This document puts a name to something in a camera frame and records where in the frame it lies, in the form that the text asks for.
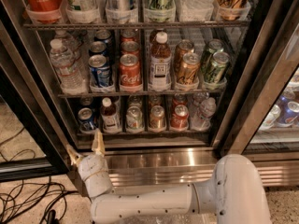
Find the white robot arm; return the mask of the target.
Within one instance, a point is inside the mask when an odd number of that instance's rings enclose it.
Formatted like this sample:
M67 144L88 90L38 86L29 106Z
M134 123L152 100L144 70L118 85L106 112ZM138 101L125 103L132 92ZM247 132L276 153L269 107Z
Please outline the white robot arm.
M83 156L66 147L87 189L96 224L133 216L214 213L217 224L272 224L263 182L255 165L232 154L221 158L207 181L137 195L114 192L105 159L105 143L95 131L93 153Z

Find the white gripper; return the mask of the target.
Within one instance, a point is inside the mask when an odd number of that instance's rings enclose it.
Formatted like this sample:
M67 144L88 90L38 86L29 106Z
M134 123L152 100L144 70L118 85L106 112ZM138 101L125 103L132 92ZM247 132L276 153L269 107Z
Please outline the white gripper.
M70 146L66 146L71 164L78 166L78 173L85 184L91 199L102 194L110 193L113 189L105 156L103 135L99 129L95 130L92 151L95 154L84 157Z

